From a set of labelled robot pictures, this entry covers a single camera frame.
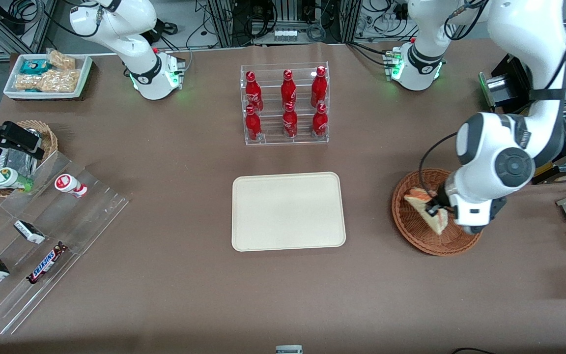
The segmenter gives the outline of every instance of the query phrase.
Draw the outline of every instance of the clear acrylic shelf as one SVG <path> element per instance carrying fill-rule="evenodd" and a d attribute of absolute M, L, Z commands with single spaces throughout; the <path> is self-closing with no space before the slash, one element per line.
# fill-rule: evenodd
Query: clear acrylic shelf
<path fill-rule="evenodd" d="M 242 65 L 240 72 L 240 96 L 242 99 L 242 124 L 244 127 L 244 140 L 246 145 L 267 145 L 267 144 L 294 144 L 294 143 L 328 143 L 329 128 L 323 138 L 314 138 L 311 135 L 312 121 L 316 108 L 311 106 L 311 84 L 316 77 L 316 68 L 322 65 L 326 67 L 326 80 L 329 83 L 324 104 L 327 107 L 327 115 L 331 121 L 329 91 L 331 83 L 329 81 L 328 62 L 308 62 L 308 63 L 276 63 L 264 65 Z M 283 105 L 281 102 L 281 84 L 283 83 L 283 70 L 290 69 L 294 73 L 294 83 L 296 83 L 296 114 L 298 115 L 298 135 L 293 139 L 287 138 L 283 134 Z M 246 128 L 246 72 L 255 72 L 256 82 L 261 86 L 263 95 L 263 111 L 259 112 L 261 119 L 261 130 L 263 139 L 252 141 L 249 138 Z"/>
<path fill-rule="evenodd" d="M 69 173 L 88 187 L 76 199 L 54 188 L 61 173 Z M 34 189 L 14 191 L 0 204 L 8 215 L 0 215 L 0 258 L 10 275 L 0 280 L 0 332 L 13 333 L 73 264 L 95 242 L 128 200 L 98 181 L 84 168 L 56 151 L 30 176 Z M 33 224 L 47 238 L 41 244 L 25 240 L 13 224 Z M 69 247 L 36 284 L 26 277 L 61 241 Z"/>

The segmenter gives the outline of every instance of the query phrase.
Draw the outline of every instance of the red bottle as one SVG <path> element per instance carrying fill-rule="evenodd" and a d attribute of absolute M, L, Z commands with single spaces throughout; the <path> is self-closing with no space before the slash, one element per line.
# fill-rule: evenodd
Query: red bottle
<path fill-rule="evenodd" d="M 324 103 L 324 99 L 326 98 L 326 88 L 328 83 L 326 82 L 326 78 L 324 77 L 326 74 L 326 67 L 319 66 L 316 69 L 316 78 L 314 82 L 311 84 L 311 106 L 316 107 L 318 103 Z"/>
<path fill-rule="evenodd" d="M 252 141 L 260 141 L 263 139 L 261 133 L 261 120 L 255 113 L 255 108 L 252 106 L 246 107 L 246 128 L 248 129 L 248 137 Z"/>
<path fill-rule="evenodd" d="M 263 110 L 263 98 L 261 97 L 261 87 L 256 82 L 254 71 L 246 73 L 246 81 L 246 97 L 248 98 L 248 104 L 261 112 Z"/>
<path fill-rule="evenodd" d="M 314 114 L 311 134 L 316 138 L 324 137 L 328 127 L 329 118 L 326 116 L 326 105 L 319 103 L 316 107 L 316 114 Z"/>
<path fill-rule="evenodd" d="M 288 138 L 296 137 L 298 133 L 298 116 L 294 112 L 294 102 L 285 103 L 285 112 L 283 112 L 283 134 Z"/>
<path fill-rule="evenodd" d="M 292 79 L 292 70 L 286 69 L 283 71 L 283 85 L 281 85 L 281 98 L 283 99 L 283 106 L 287 102 L 296 103 L 296 84 Z"/>

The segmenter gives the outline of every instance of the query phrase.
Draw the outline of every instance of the tabletop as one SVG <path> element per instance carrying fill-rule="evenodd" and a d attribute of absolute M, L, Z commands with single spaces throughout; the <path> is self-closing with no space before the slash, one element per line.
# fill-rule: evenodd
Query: tabletop
<path fill-rule="evenodd" d="M 4 98 L 0 122 L 49 124 L 61 152 L 131 202 L 20 329 L 0 335 L 0 353 L 566 352 L 555 205 L 566 184 L 510 196 L 456 257 L 415 249 L 388 209 L 425 150 L 484 109 L 478 73 L 504 54 L 490 40 L 452 43 L 438 80 L 411 92 L 345 45 L 196 52 L 184 89 L 160 101 L 103 56 L 85 101 Z M 245 146 L 240 66 L 319 61 L 330 68 L 329 143 Z M 426 165 L 457 168 L 453 141 Z M 340 177 L 342 247 L 234 251 L 237 177 L 319 171 Z"/>

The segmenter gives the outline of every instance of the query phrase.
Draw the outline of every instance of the snickers bar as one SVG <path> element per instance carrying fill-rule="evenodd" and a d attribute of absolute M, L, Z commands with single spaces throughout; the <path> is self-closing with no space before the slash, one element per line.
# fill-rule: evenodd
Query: snickers bar
<path fill-rule="evenodd" d="M 60 258 L 64 251 L 67 251 L 67 246 L 65 246 L 62 242 L 58 242 L 56 246 L 43 258 L 41 264 L 34 269 L 32 274 L 27 277 L 27 280 L 31 284 L 36 284 L 38 280 L 43 276 L 43 274 L 47 273 L 47 271 L 56 263 L 56 261 Z"/>

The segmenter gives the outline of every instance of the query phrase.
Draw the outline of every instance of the woven basket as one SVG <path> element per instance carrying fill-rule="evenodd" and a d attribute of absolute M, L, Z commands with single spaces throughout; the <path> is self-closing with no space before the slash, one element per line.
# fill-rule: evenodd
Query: woven basket
<path fill-rule="evenodd" d="M 449 171 L 440 168 L 423 170 L 423 180 L 427 188 L 436 190 L 447 179 Z M 418 171 L 403 177 L 395 188 L 391 209 L 395 223 L 406 238 L 416 248 L 434 256 L 455 256 L 469 250 L 478 242 L 481 233 L 469 235 L 461 226 L 453 222 L 453 213 L 449 213 L 449 225 L 441 235 L 435 233 L 423 220 L 418 211 L 405 200 L 404 196 L 412 188 L 421 187 L 418 181 Z"/>
<path fill-rule="evenodd" d="M 36 164 L 37 166 L 40 166 L 40 164 L 43 163 L 43 161 L 45 161 L 52 152 L 58 150 L 58 139 L 56 138 L 56 135 L 54 135 L 54 132 L 49 129 L 47 124 L 37 120 L 24 120 L 17 123 L 17 125 L 21 128 L 33 128 L 43 135 L 41 148 L 45 151 L 45 155 L 43 155 L 43 159 Z M 0 198 L 6 198 L 12 193 L 12 191 L 13 190 L 11 189 L 0 190 Z"/>

